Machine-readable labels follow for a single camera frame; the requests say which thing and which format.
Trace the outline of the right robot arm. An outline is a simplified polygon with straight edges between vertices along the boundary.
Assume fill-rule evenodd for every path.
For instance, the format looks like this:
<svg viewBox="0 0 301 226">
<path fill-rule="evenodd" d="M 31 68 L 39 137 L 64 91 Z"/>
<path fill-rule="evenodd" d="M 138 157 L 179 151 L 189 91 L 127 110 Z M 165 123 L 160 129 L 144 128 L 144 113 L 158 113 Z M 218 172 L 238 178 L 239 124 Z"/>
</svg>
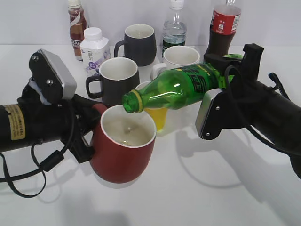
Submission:
<svg viewBox="0 0 301 226">
<path fill-rule="evenodd" d="M 217 138 L 223 129 L 246 128 L 270 148 L 290 157 L 301 174 L 301 109 L 288 97 L 275 73 L 273 87 L 258 81 L 263 47 L 246 44 L 242 58 L 205 54 L 204 61 L 225 80 L 223 88 L 205 93 L 196 120 L 198 136 Z"/>
</svg>

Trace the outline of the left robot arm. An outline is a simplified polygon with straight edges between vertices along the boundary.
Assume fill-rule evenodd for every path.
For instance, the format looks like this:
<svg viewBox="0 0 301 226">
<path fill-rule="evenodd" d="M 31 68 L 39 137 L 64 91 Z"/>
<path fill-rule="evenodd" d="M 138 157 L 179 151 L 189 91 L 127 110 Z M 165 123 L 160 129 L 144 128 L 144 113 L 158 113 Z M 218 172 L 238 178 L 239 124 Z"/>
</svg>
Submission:
<svg viewBox="0 0 301 226">
<path fill-rule="evenodd" d="M 60 140 L 78 163 L 89 161 L 94 149 L 84 136 L 93 131 L 101 114 L 93 108 L 95 101 L 74 95 L 45 105 L 36 91 L 26 85 L 17 103 L 0 107 L 0 150 L 15 150 L 36 142 Z"/>
</svg>

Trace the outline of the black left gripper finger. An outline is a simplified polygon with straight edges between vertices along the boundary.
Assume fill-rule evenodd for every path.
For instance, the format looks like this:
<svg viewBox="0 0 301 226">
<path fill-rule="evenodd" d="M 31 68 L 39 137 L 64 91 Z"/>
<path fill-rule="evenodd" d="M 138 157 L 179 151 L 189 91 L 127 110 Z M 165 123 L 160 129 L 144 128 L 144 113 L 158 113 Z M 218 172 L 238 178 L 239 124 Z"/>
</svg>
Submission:
<svg viewBox="0 0 301 226">
<path fill-rule="evenodd" d="M 73 154 L 78 163 L 90 161 L 95 153 L 95 149 L 85 139 L 85 135 L 92 132 L 90 129 L 74 129 L 70 152 Z"/>
<path fill-rule="evenodd" d="M 101 113 L 93 108 L 95 104 L 98 104 L 98 102 L 78 94 L 74 95 L 74 111 L 77 124 L 83 132 L 93 131 L 100 121 Z"/>
</svg>

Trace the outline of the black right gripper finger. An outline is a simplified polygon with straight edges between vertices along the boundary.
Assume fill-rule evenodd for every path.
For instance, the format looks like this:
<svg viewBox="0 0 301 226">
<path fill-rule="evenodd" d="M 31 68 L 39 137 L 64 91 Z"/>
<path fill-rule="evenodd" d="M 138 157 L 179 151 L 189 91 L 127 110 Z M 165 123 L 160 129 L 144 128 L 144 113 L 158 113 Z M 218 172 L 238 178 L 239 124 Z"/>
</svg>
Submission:
<svg viewBox="0 0 301 226">
<path fill-rule="evenodd" d="M 213 68 L 219 72 L 224 72 L 228 66 L 239 66 L 243 56 L 241 54 L 204 54 L 204 61 L 209 63 Z"/>
<path fill-rule="evenodd" d="M 259 89 L 258 73 L 264 48 L 252 43 L 245 44 L 244 56 L 238 65 L 231 69 L 233 94 L 247 94 Z"/>
</svg>

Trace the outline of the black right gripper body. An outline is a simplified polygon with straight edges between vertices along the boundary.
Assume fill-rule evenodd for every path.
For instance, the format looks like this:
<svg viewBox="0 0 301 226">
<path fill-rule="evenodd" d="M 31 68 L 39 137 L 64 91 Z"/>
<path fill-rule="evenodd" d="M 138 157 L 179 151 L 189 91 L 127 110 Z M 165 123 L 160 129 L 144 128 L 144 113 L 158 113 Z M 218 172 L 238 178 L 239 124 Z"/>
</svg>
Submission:
<svg viewBox="0 0 301 226">
<path fill-rule="evenodd" d="M 225 129 L 252 125 L 260 132 L 286 131 L 286 92 L 282 85 L 267 87 L 258 83 L 258 87 L 247 94 L 233 94 L 231 83 L 222 89 L 227 99 Z"/>
</svg>

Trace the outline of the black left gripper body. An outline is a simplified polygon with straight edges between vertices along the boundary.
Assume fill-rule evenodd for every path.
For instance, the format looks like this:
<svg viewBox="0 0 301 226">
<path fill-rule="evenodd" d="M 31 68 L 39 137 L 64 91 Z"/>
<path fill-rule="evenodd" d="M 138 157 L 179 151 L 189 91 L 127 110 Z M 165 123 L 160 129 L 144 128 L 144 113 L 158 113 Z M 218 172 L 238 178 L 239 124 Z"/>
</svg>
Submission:
<svg viewBox="0 0 301 226">
<path fill-rule="evenodd" d="M 17 99 L 25 122 L 25 138 L 17 141 L 18 147 L 28 147 L 34 143 L 60 140 L 64 144 L 71 133 L 72 119 L 70 105 L 60 101 L 58 105 L 44 105 L 37 93 L 37 86 L 28 82 Z"/>
</svg>

